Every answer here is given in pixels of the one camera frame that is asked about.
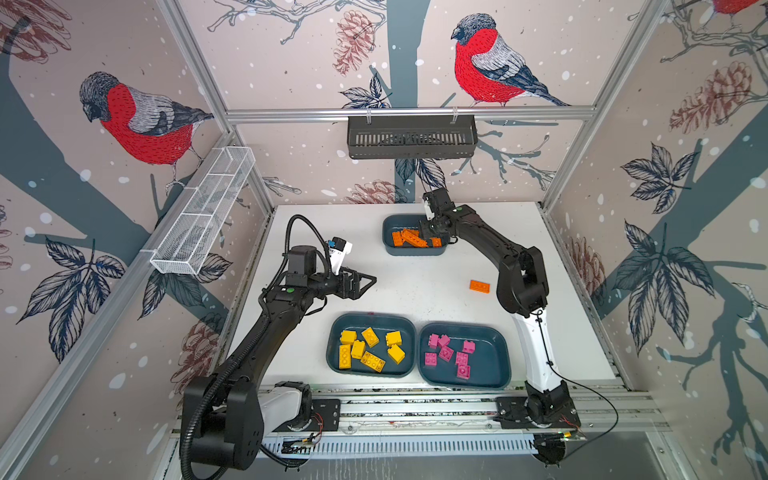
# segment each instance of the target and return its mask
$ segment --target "yellow toy block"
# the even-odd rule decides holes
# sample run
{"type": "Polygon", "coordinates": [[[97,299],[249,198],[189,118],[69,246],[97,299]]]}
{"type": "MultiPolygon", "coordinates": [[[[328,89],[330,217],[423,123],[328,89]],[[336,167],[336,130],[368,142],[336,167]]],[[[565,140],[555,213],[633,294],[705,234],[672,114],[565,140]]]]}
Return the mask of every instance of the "yellow toy block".
{"type": "Polygon", "coordinates": [[[366,343],[362,340],[355,340],[352,344],[352,358],[360,360],[362,353],[366,351],[366,343]]]}
{"type": "Polygon", "coordinates": [[[386,334],[386,345],[387,346],[402,345],[402,337],[400,336],[399,330],[396,332],[389,332],[386,334]]]}
{"type": "Polygon", "coordinates": [[[376,334],[373,332],[373,329],[371,327],[368,327],[367,329],[364,329],[362,331],[362,337],[366,339],[368,346],[371,348],[373,348],[379,343],[379,337],[376,336],[376,334]]]}
{"type": "Polygon", "coordinates": [[[398,365],[400,365],[400,362],[402,362],[402,359],[406,357],[406,353],[400,349],[397,345],[392,345],[392,347],[386,351],[389,356],[392,357],[395,362],[397,362],[398,365]]]}
{"type": "Polygon", "coordinates": [[[352,366],[352,356],[349,345],[339,345],[339,370],[346,370],[352,366]]]}
{"type": "Polygon", "coordinates": [[[384,368],[384,364],[386,363],[384,360],[380,359],[378,356],[373,355],[371,352],[363,353],[360,362],[379,373],[381,373],[382,369],[384,368]]]}
{"type": "Polygon", "coordinates": [[[341,332],[342,345],[352,345],[357,340],[357,332],[353,330],[344,330],[341,332]]]}

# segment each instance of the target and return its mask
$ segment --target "black metal shelf basket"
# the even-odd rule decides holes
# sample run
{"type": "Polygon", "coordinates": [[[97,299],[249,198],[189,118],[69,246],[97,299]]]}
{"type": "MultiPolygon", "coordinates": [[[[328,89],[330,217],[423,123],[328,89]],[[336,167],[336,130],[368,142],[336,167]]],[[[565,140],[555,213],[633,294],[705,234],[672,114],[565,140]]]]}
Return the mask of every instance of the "black metal shelf basket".
{"type": "Polygon", "coordinates": [[[475,154],[474,115],[349,117],[349,157],[467,158],[475,154]]]}

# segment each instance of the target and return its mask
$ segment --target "gray floor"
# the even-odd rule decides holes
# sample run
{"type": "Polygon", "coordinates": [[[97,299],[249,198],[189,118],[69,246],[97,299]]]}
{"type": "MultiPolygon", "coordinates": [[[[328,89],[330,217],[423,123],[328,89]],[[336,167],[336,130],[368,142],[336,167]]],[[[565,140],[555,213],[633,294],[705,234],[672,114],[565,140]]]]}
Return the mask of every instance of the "gray floor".
{"type": "MultiPolygon", "coordinates": [[[[198,476],[206,472],[195,469],[198,476]]],[[[268,458],[256,460],[245,472],[228,471],[223,480],[536,480],[663,479],[644,433],[612,433],[563,462],[545,468],[529,455],[435,456],[418,458],[368,458],[311,460],[300,472],[284,472],[268,458]]]]}

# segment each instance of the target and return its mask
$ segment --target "wallpaper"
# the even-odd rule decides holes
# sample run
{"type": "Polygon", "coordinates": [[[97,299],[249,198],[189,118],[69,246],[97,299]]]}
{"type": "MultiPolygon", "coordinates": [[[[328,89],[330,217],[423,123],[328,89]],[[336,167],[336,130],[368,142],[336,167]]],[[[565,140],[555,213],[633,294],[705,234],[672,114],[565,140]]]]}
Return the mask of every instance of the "wallpaper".
{"type": "Polygon", "coordinates": [[[278,204],[396,204],[447,187],[456,202],[540,201],[580,121],[478,123],[475,156],[353,160],[346,122],[242,124],[259,171],[278,204]]]}
{"type": "Polygon", "coordinates": [[[218,353],[264,221],[245,187],[199,276],[153,270],[22,478],[154,474],[184,388],[218,353]]]}
{"type": "Polygon", "coordinates": [[[642,0],[183,0],[229,109],[593,104],[642,0]]]}
{"type": "Polygon", "coordinates": [[[766,23],[672,2],[552,211],[699,478],[768,478],[766,23]]]}
{"type": "Polygon", "coordinates": [[[153,2],[0,12],[5,441],[220,133],[153,2]]]}

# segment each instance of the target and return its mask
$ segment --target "bird head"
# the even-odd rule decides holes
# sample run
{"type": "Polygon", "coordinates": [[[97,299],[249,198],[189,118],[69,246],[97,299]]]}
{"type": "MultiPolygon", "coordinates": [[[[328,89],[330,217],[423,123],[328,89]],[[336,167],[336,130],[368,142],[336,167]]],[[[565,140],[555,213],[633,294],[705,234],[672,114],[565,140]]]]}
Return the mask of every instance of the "bird head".
{"type": "Polygon", "coordinates": [[[120,82],[112,75],[97,71],[83,80],[80,85],[80,102],[83,104],[83,112],[88,121],[98,118],[101,121],[109,121],[112,116],[109,113],[107,95],[109,91],[117,87],[120,82]]]}
{"type": "Polygon", "coordinates": [[[458,41],[462,46],[467,45],[467,42],[475,33],[485,28],[496,28],[496,22],[493,20],[493,17],[486,13],[473,13],[462,18],[458,25],[456,25],[451,39],[458,41]]]}

